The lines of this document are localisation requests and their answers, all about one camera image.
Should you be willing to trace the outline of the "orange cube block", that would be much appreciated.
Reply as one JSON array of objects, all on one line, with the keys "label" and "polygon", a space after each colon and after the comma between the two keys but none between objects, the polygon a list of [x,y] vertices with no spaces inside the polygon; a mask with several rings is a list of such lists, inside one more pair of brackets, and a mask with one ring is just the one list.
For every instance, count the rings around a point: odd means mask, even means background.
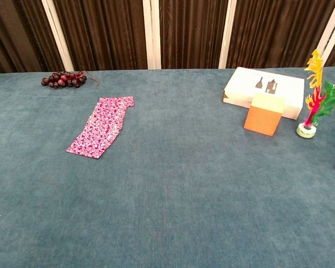
[{"label": "orange cube block", "polygon": [[244,128],[273,136],[284,109],[284,98],[269,93],[257,93],[250,105]]}]

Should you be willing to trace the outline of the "blue velvet table cloth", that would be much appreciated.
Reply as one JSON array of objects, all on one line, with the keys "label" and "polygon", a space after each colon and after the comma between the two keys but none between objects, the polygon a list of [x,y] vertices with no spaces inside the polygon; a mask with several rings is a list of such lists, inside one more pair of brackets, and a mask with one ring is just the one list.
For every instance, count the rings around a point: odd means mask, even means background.
[{"label": "blue velvet table cloth", "polygon": [[[231,69],[0,74],[0,268],[335,268],[335,115],[303,139],[244,129]],[[66,152],[133,96],[99,159]]]}]

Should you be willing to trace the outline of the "dark brown curtain panel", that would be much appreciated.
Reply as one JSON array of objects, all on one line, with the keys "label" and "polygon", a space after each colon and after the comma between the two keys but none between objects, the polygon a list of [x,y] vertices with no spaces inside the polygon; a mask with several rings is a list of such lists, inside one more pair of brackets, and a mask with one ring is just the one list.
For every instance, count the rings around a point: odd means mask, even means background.
[{"label": "dark brown curtain panel", "polygon": [[41,0],[0,0],[0,73],[62,70]]},{"label": "dark brown curtain panel", "polygon": [[226,67],[304,67],[335,0],[237,0]]},{"label": "dark brown curtain panel", "polygon": [[228,0],[159,0],[161,67],[215,69]]},{"label": "dark brown curtain panel", "polygon": [[142,0],[53,0],[75,70],[147,69]]}]

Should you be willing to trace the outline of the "pink patterned cloth stack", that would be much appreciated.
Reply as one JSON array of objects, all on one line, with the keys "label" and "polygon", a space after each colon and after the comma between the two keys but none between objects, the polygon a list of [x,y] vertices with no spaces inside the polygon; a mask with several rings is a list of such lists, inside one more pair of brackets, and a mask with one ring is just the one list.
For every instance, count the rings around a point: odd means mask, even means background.
[{"label": "pink patterned cloth stack", "polygon": [[109,148],[123,127],[127,109],[133,106],[133,96],[100,98],[80,135],[83,147],[96,151]]}]

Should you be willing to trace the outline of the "dark red grape bunch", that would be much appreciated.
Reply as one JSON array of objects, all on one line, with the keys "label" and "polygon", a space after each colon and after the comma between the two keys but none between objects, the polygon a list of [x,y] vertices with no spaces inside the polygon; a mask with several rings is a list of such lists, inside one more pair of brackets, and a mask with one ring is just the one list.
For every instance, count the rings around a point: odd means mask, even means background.
[{"label": "dark red grape bunch", "polygon": [[99,85],[98,79],[90,75],[87,71],[57,71],[53,72],[49,77],[42,78],[41,85],[54,89],[58,88],[80,88],[87,83],[88,79]]}]

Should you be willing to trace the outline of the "colourful feather shuttlecock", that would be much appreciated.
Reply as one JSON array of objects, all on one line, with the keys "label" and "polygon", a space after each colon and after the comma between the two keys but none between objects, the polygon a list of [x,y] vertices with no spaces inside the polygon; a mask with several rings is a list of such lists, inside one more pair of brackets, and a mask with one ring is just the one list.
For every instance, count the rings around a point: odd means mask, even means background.
[{"label": "colourful feather shuttlecock", "polygon": [[312,52],[312,57],[308,60],[305,70],[310,73],[307,79],[313,93],[305,97],[309,117],[298,125],[296,133],[303,138],[312,138],[316,134],[319,119],[330,115],[334,110],[335,85],[328,81],[322,82],[323,60],[317,49]]}]

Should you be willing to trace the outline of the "white flat cardboard box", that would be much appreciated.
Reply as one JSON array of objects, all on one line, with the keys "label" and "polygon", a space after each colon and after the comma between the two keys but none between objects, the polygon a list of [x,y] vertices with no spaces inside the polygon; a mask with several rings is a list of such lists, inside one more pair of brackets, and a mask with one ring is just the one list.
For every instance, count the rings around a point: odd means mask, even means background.
[{"label": "white flat cardboard box", "polygon": [[304,79],[238,67],[224,88],[222,102],[248,108],[256,94],[282,98],[282,116],[297,119],[304,102]]}]

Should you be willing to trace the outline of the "white frame post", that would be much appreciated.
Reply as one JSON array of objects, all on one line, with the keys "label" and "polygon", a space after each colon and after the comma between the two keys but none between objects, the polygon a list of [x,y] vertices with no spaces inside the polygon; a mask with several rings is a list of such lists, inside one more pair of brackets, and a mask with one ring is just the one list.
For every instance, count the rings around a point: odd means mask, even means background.
[{"label": "white frame post", "polygon": [[159,0],[142,0],[148,69],[161,69]]},{"label": "white frame post", "polygon": [[74,71],[73,62],[70,57],[66,39],[63,33],[62,26],[60,24],[58,13],[56,11],[53,0],[41,0],[44,7],[46,17],[51,27],[52,34],[54,36],[63,66],[66,71]]},{"label": "white frame post", "polygon": [[323,60],[323,65],[326,64],[334,46],[335,46],[335,7],[317,45],[317,50],[319,51],[320,56]]},{"label": "white frame post", "polygon": [[231,34],[233,29],[233,22],[235,18],[235,11],[237,6],[237,0],[228,0],[226,19],[224,23],[224,31],[222,38],[221,51],[219,56],[219,69],[225,69],[227,65],[229,45],[231,40]]}]

